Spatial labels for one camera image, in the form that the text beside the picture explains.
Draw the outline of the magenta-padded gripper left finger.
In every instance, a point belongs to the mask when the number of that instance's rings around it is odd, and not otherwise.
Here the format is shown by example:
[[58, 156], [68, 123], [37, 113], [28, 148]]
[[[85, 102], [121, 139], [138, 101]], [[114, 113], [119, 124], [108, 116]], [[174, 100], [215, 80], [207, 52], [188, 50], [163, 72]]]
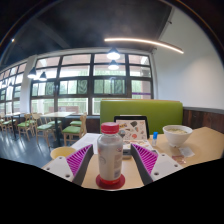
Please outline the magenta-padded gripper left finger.
[[71, 155], [59, 156], [48, 163], [44, 170], [81, 186], [93, 156], [93, 145], [87, 145]]

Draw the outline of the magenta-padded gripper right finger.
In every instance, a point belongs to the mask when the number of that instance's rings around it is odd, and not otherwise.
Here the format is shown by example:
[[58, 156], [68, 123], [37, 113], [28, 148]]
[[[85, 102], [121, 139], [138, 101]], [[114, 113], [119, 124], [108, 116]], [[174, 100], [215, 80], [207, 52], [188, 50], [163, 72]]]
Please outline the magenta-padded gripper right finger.
[[165, 153], [149, 150], [137, 144], [132, 144], [130, 151], [144, 185], [182, 169], [181, 165]]

